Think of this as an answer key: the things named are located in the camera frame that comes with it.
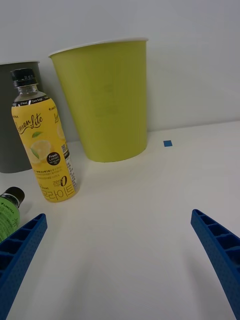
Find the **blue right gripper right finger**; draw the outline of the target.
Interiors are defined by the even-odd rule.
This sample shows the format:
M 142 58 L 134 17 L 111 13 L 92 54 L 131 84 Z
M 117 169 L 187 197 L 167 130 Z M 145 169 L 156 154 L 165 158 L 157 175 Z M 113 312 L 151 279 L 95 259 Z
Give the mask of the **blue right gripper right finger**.
M 198 236 L 235 318 L 240 319 L 240 238 L 198 209 L 190 224 Z

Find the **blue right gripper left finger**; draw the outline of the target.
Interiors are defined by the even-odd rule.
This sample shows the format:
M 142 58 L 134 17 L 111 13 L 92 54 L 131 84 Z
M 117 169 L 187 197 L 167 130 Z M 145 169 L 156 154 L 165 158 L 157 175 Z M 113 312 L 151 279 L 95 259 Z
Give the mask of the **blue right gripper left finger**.
M 0 303 L 11 305 L 48 228 L 39 214 L 0 243 Z

